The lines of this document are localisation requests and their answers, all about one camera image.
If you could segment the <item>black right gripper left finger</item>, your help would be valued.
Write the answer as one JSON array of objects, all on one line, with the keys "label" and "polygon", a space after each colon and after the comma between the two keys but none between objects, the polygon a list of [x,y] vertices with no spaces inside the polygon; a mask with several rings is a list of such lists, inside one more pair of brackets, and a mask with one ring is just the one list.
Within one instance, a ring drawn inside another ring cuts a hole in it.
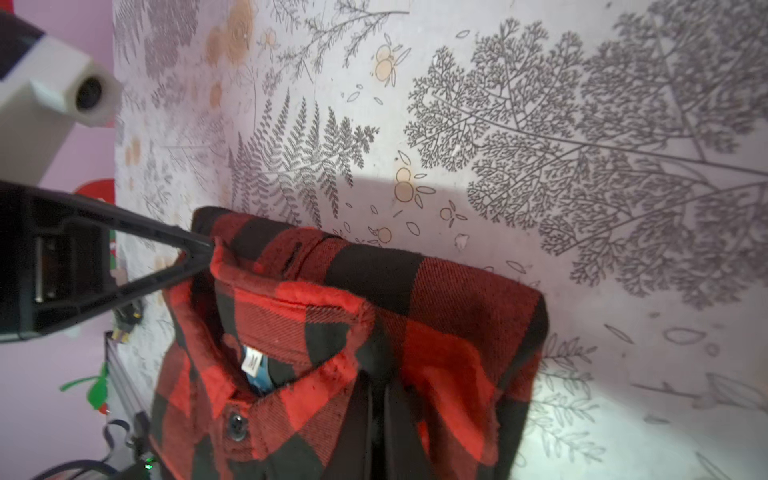
[{"label": "black right gripper left finger", "polygon": [[372,388],[369,377],[358,376],[338,441],[323,480],[368,480],[372,464]]}]

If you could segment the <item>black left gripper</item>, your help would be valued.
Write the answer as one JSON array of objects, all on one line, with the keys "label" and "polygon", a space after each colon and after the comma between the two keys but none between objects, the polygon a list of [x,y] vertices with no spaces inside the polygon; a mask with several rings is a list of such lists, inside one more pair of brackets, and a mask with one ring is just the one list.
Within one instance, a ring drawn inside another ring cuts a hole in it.
[{"label": "black left gripper", "polygon": [[[182,252],[179,264],[119,285],[110,235]],[[66,330],[208,268],[213,243],[85,196],[1,183],[1,341]]]}]

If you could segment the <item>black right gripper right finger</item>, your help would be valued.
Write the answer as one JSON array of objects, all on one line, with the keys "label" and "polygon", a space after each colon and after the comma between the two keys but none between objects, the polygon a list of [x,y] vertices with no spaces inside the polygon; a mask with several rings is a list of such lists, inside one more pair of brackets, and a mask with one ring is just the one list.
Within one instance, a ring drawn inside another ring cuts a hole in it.
[{"label": "black right gripper right finger", "polygon": [[383,413],[386,478],[435,479],[417,431],[408,395],[398,380],[386,386]]}]

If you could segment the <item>red black plaid shirt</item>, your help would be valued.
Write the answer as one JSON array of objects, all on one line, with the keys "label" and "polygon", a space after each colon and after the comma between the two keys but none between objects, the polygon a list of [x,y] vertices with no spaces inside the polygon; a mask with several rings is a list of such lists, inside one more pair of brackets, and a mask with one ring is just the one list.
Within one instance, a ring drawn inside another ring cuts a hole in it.
[{"label": "red black plaid shirt", "polygon": [[211,265],[163,293],[175,337],[150,441],[167,479],[322,479],[372,388],[370,479],[387,479],[384,392],[406,391],[435,479],[506,479],[548,333],[543,295],[485,270],[203,207]]}]

